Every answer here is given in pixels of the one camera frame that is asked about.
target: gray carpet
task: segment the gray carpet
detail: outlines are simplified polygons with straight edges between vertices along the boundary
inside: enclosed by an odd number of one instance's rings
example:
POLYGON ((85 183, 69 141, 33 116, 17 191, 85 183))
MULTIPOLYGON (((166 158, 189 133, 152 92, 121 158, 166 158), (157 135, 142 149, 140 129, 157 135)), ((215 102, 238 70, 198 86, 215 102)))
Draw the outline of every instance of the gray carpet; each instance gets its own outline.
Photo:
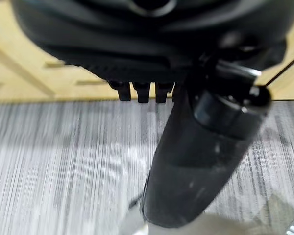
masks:
MULTIPOLYGON (((0 105, 0 235, 116 235, 172 103, 0 105)), ((294 102, 276 102, 207 209, 283 234, 294 219, 294 102)))

